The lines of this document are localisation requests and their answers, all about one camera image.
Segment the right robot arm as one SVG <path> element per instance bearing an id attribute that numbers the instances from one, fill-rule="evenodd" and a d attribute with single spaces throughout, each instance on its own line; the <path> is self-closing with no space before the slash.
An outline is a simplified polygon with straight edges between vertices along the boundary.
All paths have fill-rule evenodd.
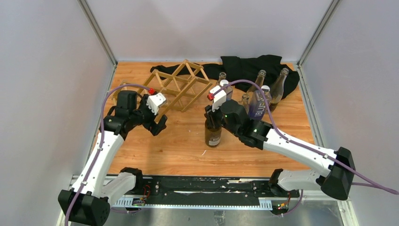
<path id="1" fill-rule="evenodd" d="M 234 100 L 224 102 L 218 109 L 206 106 L 205 117 L 212 126 L 225 128 L 246 146 L 279 153 L 309 167 L 274 170 L 268 182 L 272 195 L 309 190 L 322 191 L 337 200 L 348 199 L 355 170 L 350 150 L 316 146 L 276 130 L 270 123 L 250 119 L 244 107 Z"/>

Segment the clear bottle with silver label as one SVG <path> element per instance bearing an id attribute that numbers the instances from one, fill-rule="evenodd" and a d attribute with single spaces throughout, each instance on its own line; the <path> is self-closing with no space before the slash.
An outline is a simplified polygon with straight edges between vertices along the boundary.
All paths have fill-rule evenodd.
<path id="1" fill-rule="evenodd" d="M 283 94 L 284 94 L 284 83 L 285 80 L 287 78 L 289 74 L 289 69 L 288 68 L 283 68 L 278 76 L 278 78 L 276 79 L 276 81 L 274 82 L 274 84 L 272 85 L 270 94 L 271 94 L 271 101 L 269 104 L 269 109 L 271 112 L 273 112 L 277 105 L 279 104 L 279 102 L 281 101 Z"/>

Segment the dark brown wine bottle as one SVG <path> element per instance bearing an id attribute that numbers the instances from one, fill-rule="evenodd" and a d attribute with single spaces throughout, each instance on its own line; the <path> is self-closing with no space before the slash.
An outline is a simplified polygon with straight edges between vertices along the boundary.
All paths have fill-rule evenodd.
<path id="1" fill-rule="evenodd" d="M 220 144 L 222 127 L 214 126 L 210 120 L 205 120 L 205 143 L 209 147 L 216 147 Z"/>

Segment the blue labelled clear bottle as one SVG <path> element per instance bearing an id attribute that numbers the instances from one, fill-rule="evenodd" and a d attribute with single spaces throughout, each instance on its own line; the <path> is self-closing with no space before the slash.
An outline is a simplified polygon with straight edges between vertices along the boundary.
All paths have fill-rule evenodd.
<path id="1" fill-rule="evenodd" d="M 232 94 L 233 94 L 233 88 L 231 86 L 229 86 L 228 84 L 229 84 L 229 82 L 226 79 L 221 80 L 219 82 L 220 87 L 224 88 L 223 90 L 226 93 L 226 100 L 227 101 L 232 99 Z"/>

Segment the clear bottle with black label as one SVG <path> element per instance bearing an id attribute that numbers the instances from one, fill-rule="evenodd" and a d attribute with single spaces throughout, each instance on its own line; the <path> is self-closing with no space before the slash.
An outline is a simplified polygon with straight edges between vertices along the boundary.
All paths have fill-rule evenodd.
<path id="1" fill-rule="evenodd" d="M 264 78 L 266 76 L 266 71 L 265 70 L 260 70 L 257 74 L 257 78 L 255 81 L 255 84 L 258 87 L 263 86 L 263 81 Z M 252 96 L 252 94 L 257 90 L 257 87 L 255 85 L 251 85 L 251 87 L 247 90 L 246 94 L 248 94 L 249 96 Z"/>

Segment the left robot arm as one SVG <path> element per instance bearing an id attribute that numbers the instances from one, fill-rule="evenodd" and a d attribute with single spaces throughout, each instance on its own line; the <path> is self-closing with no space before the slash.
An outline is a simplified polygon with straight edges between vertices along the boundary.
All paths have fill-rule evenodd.
<path id="1" fill-rule="evenodd" d="M 111 207 L 127 192 L 148 197 L 150 188 L 144 185 L 140 169 L 125 167 L 117 177 L 104 184 L 112 160 L 137 126 L 143 126 L 153 136 L 166 128 L 167 117 L 155 119 L 166 97 L 150 90 L 140 95 L 132 90 L 118 93 L 116 105 L 112 106 L 100 124 L 96 145 L 83 171 L 72 187 L 61 190 L 58 202 L 65 214 L 64 224 L 69 222 L 89 226 L 102 226 L 108 219 Z"/>

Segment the small clear glass bottle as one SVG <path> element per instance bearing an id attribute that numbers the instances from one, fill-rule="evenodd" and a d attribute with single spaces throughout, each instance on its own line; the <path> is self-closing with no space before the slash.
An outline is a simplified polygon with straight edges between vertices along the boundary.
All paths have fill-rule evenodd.
<path id="1" fill-rule="evenodd" d="M 225 73 L 225 72 L 220 72 L 220 73 L 219 73 L 218 80 L 217 80 L 217 82 L 216 82 L 216 85 L 220 85 L 220 82 L 221 82 L 222 80 L 225 80 L 225 79 L 226 79 L 226 73 Z"/>

